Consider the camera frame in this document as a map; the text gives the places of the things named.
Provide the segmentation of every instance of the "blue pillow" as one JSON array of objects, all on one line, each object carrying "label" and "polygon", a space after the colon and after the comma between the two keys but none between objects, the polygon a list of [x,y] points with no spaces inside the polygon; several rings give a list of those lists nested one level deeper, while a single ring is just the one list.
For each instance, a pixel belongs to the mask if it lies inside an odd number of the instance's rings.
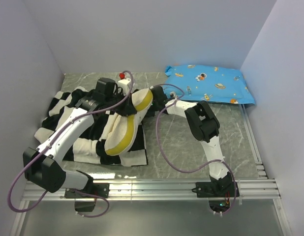
[{"label": "blue pillow", "polygon": [[[246,82],[239,70],[205,65],[167,66],[167,84],[173,84],[185,91],[182,100],[255,104]],[[164,92],[181,95],[178,89],[164,86]]]}]

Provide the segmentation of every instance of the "gray marble tabletop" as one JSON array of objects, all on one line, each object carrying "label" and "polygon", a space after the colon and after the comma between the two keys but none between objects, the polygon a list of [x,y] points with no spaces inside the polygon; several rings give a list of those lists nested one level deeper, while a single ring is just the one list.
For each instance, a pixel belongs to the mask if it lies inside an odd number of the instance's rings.
[{"label": "gray marble tabletop", "polygon": [[[164,73],[133,73],[133,76],[138,89],[164,83],[167,79]],[[66,74],[61,90],[72,92],[78,86],[90,90],[95,88],[96,81],[100,77],[117,80],[118,73]],[[211,103],[210,107],[220,122],[219,137],[222,153],[235,177],[259,177],[238,105]],[[192,174],[182,174],[165,162],[156,143],[155,120],[156,117],[144,119],[149,162],[147,166],[104,166],[63,161],[62,167],[67,170],[81,170],[95,178],[208,178],[208,167]],[[163,149],[175,166],[192,170],[206,162],[204,151],[200,143],[192,136],[186,119],[174,115],[163,115],[160,136]]]}]

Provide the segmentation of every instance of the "wall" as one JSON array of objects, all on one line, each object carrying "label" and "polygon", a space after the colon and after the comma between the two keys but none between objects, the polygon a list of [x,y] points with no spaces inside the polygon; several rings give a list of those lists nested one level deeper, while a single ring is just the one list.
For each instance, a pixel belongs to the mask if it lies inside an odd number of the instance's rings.
[{"label": "wall", "polygon": [[[9,235],[15,213],[6,203],[8,188],[22,169],[22,153],[35,146],[33,135],[62,73],[20,0],[0,1],[0,236]],[[22,179],[13,192],[19,206]]]},{"label": "wall", "polygon": [[294,235],[304,235],[304,0],[278,0],[242,66],[249,120]]},{"label": "wall", "polygon": [[275,0],[24,0],[63,72],[240,68]]}]

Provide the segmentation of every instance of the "yellow stripe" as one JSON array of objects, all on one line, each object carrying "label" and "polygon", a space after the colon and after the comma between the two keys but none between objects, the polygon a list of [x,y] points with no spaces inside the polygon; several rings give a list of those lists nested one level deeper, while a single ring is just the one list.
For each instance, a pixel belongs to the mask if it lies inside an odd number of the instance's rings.
[{"label": "yellow stripe", "polygon": [[[153,99],[153,94],[151,90],[148,91],[145,98],[140,102],[137,106],[135,106],[136,110],[142,111],[147,108]],[[112,149],[106,150],[106,154],[110,156],[116,156],[124,151],[131,143],[131,140],[134,135],[134,115],[130,115],[127,117],[127,131],[122,140]]]}]

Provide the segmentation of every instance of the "black and white striped blanket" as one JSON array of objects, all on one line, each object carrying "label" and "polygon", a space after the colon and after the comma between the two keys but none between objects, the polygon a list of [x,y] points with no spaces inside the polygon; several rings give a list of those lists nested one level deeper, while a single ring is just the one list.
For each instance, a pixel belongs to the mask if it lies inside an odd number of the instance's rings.
[{"label": "black and white striped blanket", "polygon": [[[72,93],[59,91],[48,108],[47,117],[42,127],[35,133],[35,138],[45,142],[70,116],[75,104],[84,97],[88,91],[77,87]],[[104,144],[108,135],[105,126],[111,127],[114,112],[107,111],[89,127],[73,146],[69,149],[64,160],[85,162],[103,165],[141,166],[147,165],[146,139],[142,124],[131,149],[118,156],[108,156],[104,151]]]}]

